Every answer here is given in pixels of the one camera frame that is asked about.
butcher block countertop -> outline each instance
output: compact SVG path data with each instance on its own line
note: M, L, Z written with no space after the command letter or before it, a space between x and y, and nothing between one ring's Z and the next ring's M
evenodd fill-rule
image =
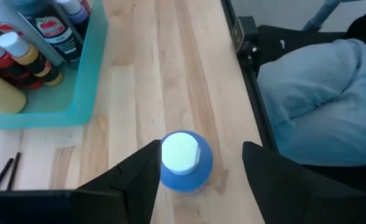
M242 143L260 136L220 0L103 1L109 31L92 120L0 130L0 171L20 151L15 190L74 189L153 139L190 130L213 150L211 178L195 195L160 184L152 223L263 224L242 163Z

teal plastic bin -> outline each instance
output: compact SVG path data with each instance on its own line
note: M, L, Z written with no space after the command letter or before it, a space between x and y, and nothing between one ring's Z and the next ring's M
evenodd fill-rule
M102 1L94 1L78 70L62 67L64 81L27 91L27 106L18 114L0 114L0 129L51 128L87 123L93 113L103 61L108 20Z

red paint bottle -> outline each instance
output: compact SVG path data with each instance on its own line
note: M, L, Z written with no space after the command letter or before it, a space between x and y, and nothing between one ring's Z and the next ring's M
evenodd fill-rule
M0 78L2 78L4 81L8 82L10 85L16 88L22 88L22 84L20 82L13 79L8 74L4 73L1 69L0 69Z
M6 72L13 79L20 81L25 88L30 90L37 89L43 85L43 81L28 70L15 62L11 55L0 46L0 69Z

